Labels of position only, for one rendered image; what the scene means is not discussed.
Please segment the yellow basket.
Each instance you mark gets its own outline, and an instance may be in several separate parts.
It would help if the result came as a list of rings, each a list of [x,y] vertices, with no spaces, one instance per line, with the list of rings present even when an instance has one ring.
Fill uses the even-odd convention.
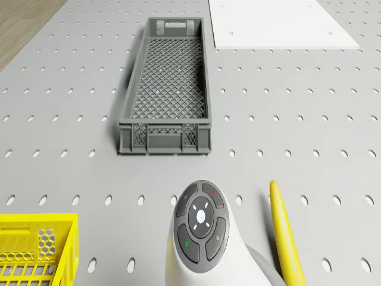
[[[0,214],[0,286],[73,286],[78,215]]]

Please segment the dark grey basket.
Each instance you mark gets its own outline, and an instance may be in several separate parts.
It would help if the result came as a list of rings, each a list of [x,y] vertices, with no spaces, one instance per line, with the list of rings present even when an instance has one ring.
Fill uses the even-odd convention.
[[[119,121],[121,154],[208,154],[211,104],[202,18],[152,18]]]

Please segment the white board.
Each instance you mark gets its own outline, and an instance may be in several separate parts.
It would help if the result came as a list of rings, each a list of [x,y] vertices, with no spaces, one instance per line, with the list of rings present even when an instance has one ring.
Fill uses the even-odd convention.
[[[317,0],[209,0],[217,49],[358,49]]]

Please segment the banana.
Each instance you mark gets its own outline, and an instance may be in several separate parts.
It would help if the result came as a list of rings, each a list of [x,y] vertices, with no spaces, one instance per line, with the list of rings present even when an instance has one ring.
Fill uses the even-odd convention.
[[[307,286],[286,207],[276,181],[270,182],[270,204],[283,280],[287,286]]]

